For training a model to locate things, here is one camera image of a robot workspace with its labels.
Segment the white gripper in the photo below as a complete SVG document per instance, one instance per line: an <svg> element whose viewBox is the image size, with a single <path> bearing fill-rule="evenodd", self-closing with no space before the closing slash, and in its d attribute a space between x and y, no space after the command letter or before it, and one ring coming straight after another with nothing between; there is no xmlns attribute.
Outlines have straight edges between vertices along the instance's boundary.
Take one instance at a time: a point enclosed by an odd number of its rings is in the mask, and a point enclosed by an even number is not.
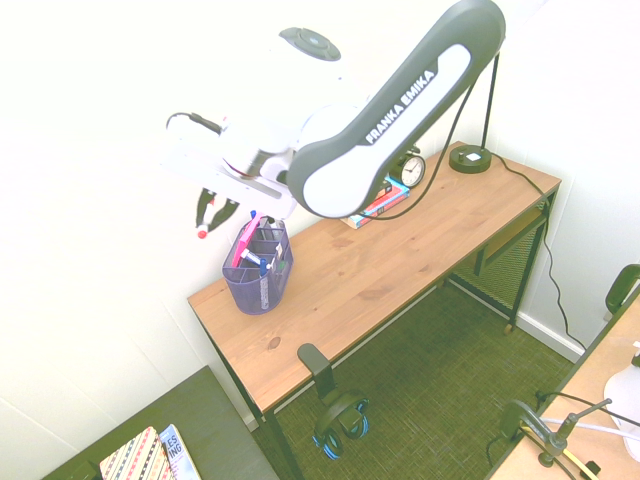
<svg viewBox="0 0 640 480"><path fill-rule="evenodd" d="M276 219L287 219L296 207L288 188L264 177L241 178L224 166L218 157L195 147L173 147L161 165L202 187L196 207L196 227L208 233L231 218L238 203ZM226 198L224 206L207 219L215 196Z"/></svg>

